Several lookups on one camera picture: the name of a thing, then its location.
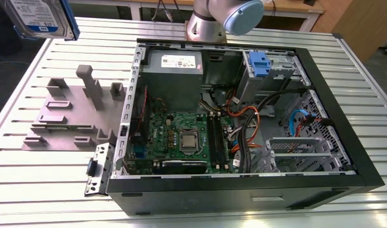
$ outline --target green motherboard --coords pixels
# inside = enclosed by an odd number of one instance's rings
[[[225,165],[212,163],[208,137],[208,115],[184,113],[153,113],[149,117],[148,143],[144,148],[135,147],[136,170],[140,175],[152,174],[152,161],[196,160],[207,162],[205,173],[232,173],[232,161],[228,159],[225,133],[231,127],[231,118],[219,117],[223,134],[223,158]]]

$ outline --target slotted aluminum surface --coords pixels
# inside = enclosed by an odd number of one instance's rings
[[[81,85],[128,83],[136,38],[184,39],[184,25],[77,18],[78,41],[46,40],[0,114],[0,225],[30,227],[387,227],[387,97],[341,40],[329,34],[256,29],[229,43],[307,48],[385,186],[312,210],[128,217],[108,198],[84,198],[89,152],[21,151],[50,77]]]

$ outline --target cpu socket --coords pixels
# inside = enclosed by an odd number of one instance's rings
[[[193,155],[199,152],[199,132],[195,129],[179,131],[179,150],[184,155]]]

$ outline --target blue drive bay latch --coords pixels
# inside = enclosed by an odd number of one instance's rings
[[[249,52],[249,64],[255,77],[265,77],[271,71],[271,61],[264,52]]]

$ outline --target wooden cabinet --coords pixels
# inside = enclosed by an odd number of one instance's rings
[[[312,32],[339,33],[360,61],[387,39],[387,0],[319,0],[325,9]]]

